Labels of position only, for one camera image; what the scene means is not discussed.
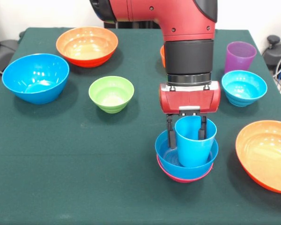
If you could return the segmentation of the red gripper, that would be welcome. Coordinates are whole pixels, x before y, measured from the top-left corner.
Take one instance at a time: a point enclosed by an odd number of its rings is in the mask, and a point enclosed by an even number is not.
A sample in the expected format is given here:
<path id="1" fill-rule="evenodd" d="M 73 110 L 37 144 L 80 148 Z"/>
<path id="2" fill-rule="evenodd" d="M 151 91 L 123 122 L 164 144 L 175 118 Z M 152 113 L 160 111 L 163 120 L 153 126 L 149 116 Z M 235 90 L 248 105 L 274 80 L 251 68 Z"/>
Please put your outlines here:
<path id="1" fill-rule="evenodd" d="M 201 86 L 169 86 L 161 83 L 159 100 L 162 111 L 166 114 L 168 145 L 175 149 L 176 135 L 173 128 L 173 114 L 189 112 L 214 113 L 218 110 L 221 99 L 221 89 L 218 81 Z M 206 139 L 207 117 L 201 116 L 198 139 Z"/>

